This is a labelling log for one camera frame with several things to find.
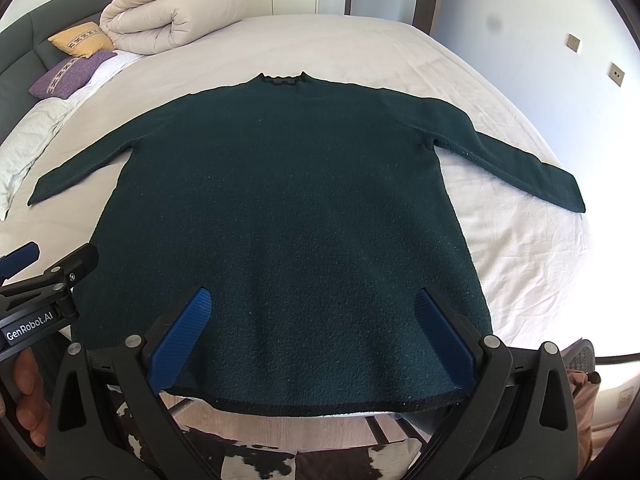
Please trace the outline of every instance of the electrical socket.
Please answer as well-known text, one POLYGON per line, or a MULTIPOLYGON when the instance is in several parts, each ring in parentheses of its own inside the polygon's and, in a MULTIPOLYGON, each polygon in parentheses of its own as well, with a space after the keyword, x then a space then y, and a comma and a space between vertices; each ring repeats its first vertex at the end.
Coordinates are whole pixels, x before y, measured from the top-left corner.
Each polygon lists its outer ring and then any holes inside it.
POLYGON ((627 388, 620 392, 620 396, 618 397, 618 409, 626 408, 631 405, 631 401, 634 399, 634 388, 627 388))
POLYGON ((566 46, 568 46, 574 52, 578 52, 578 49, 580 48, 580 40, 573 34, 569 34, 566 37, 566 46))
POLYGON ((625 78, 625 73, 620 70, 620 67, 615 63, 611 63, 611 68, 609 68, 609 77, 613 79, 613 82, 622 86, 622 80, 625 78))

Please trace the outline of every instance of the sweater sleeve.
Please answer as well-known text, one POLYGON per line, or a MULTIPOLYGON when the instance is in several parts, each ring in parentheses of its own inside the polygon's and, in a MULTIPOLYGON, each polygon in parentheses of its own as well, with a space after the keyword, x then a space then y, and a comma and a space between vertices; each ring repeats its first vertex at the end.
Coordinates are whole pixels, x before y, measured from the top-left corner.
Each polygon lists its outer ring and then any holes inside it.
POLYGON ((27 204, 37 204, 62 193, 95 170, 107 165, 125 150, 134 148, 140 140, 162 129, 164 124, 159 119, 156 114, 138 116, 97 140, 61 166, 44 174, 38 179, 27 204))
POLYGON ((571 173, 542 162, 535 155, 476 132, 459 108, 440 99, 381 91, 389 113, 421 131, 425 144, 461 155, 503 181, 569 211, 585 212, 578 184, 571 173))

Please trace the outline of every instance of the gray upholstered headboard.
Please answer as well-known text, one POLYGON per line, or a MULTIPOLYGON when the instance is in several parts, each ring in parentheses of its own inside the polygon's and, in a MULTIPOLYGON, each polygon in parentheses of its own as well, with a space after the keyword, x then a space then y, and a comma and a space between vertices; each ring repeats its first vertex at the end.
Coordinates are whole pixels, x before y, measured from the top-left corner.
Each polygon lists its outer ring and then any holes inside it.
POLYGON ((51 0, 0 32, 0 144, 38 100, 28 90, 66 54, 47 41, 85 22, 100 22, 111 0, 51 0))

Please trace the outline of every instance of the beige bed sheet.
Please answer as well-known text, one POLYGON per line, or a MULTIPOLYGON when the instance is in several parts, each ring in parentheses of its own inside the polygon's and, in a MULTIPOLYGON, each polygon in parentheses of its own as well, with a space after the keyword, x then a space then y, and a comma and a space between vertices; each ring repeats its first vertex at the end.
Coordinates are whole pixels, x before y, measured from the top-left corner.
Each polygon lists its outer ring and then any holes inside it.
MULTIPOLYGON (((252 18, 140 60, 68 120, 31 168, 0 225, 0 254, 31 240, 40 245, 40 260, 15 279, 42 272, 89 241, 128 154, 60 195, 27 207, 44 173, 121 124, 182 95, 236 85, 261 72, 302 71, 443 99, 469 114, 477 130, 558 165, 540 134, 500 92, 411 26, 351 16, 252 18)), ((437 152, 495 332, 507 344, 536 348, 560 312, 577 308, 571 290, 587 253, 586 218, 529 196, 456 155, 437 152)), ((576 339, 569 332, 566 338, 556 340, 561 348, 576 339)))

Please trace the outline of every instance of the hand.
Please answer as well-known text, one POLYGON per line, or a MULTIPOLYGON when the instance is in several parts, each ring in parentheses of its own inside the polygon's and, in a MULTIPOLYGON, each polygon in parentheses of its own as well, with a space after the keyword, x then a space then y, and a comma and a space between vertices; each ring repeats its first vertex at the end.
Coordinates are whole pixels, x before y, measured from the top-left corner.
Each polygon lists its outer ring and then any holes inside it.
MULTIPOLYGON (((15 410, 18 422, 31 434, 38 447, 44 447, 49 425, 49 403, 44 400, 44 382, 31 348, 20 352, 14 365, 14 381, 22 393, 15 410)), ((4 400, 0 396, 0 416, 4 416, 4 400)))

